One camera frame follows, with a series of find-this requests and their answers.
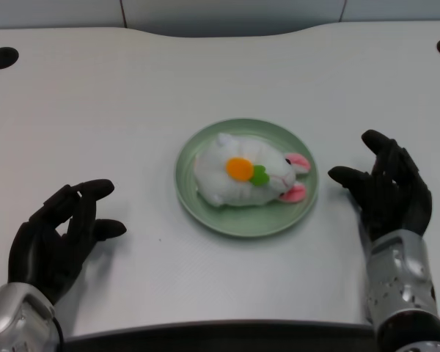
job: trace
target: cable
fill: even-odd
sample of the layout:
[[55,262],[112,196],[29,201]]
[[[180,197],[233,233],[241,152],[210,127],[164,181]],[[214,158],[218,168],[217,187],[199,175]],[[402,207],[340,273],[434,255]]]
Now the cable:
[[64,352],[64,334],[62,333],[62,327],[59,324],[59,321],[53,317],[52,321],[57,329],[57,334],[59,335],[59,346],[57,348],[57,352]]

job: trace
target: wall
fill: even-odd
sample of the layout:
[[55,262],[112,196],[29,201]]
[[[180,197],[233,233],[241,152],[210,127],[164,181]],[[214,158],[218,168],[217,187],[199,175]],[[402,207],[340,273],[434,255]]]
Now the wall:
[[440,20],[440,0],[0,0],[0,29],[127,26],[218,37],[278,34],[338,21],[399,20]]

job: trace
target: silver metal wrist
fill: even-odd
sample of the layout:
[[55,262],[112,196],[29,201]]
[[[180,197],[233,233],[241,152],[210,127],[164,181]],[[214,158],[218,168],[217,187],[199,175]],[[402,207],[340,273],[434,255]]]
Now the silver metal wrist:
[[53,351],[54,307],[34,286],[13,282],[0,287],[0,352]]
[[422,341],[411,343],[396,352],[440,352],[440,342]]
[[375,331],[391,317],[421,311],[438,318],[425,242],[397,230],[372,244],[367,261],[367,304]]

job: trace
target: white plush rabbit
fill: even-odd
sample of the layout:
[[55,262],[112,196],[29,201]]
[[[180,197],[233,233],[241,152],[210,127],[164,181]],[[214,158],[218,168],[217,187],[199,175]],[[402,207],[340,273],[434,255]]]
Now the white plush rabbit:
[[300,154],[283,154],[261,139],[226,133],[220,133],[194,163],[198,192],[215,207],[264,205],[273,199],[300,202],[306,188],[296,175],[309,170]]

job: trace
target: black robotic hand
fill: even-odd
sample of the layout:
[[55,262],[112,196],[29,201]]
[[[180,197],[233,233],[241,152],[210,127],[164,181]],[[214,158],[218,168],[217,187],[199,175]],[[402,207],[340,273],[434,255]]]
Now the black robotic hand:
[[362,209],[370,240],[398,229],[424,235],[432,215],[432,196],[411,156],[377,131],[368,130],[362,140],[376,154],[372,173],[336,166],[329,176],[347,188]]
[[[110,180],[66,185],[21,225],[8,262],[8,282],[35,286],[55,304],[73,286],[98,241],[125,233],[115,220],[96,220],[96,201],[114,190]],[[69,218],[62,237],[56,227]]]

